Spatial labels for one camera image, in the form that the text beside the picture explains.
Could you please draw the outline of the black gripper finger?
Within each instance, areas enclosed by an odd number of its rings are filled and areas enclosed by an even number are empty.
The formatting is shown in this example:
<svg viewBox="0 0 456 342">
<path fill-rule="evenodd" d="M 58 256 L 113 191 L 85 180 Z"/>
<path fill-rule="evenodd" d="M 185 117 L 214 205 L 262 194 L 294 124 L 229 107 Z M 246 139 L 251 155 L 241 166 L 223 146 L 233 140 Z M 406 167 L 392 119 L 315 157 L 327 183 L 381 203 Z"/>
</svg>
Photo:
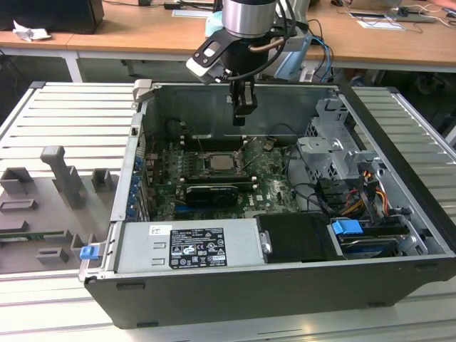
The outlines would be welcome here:
<svg viewBox="0 0 456 342">
<path fill-rule="evenodd" d="M 231 82 L 233 126 L 244 126 L 245 118 L 257 108 L 254 85 L 254 81 Z"/>
</svg>

